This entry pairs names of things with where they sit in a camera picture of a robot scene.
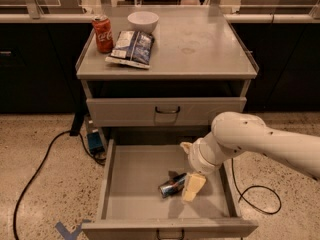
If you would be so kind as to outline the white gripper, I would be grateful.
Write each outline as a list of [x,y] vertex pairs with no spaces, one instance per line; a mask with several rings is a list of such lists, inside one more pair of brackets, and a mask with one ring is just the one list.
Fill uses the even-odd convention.
[[188,173],[182,191],[182,200],[192,202],[206,183],[203,175],[218,170],[230,158],[230,149],[217,142],[212,133],[195,142],[181,142],[180,147],[188,154],[191,168],[197,173]]

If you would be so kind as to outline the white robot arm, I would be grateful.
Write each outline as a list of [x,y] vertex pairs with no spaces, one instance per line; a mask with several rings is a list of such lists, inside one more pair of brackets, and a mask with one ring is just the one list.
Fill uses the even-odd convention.
[[244,152],[265,155],[313,179],[320,179],[320,138],[276,130],[258,116],[237,112],[217,115],[211,131],[193,143],[183,142],[193,169],[186,176],[182,200],[191,202],[206,177],[222,164]]

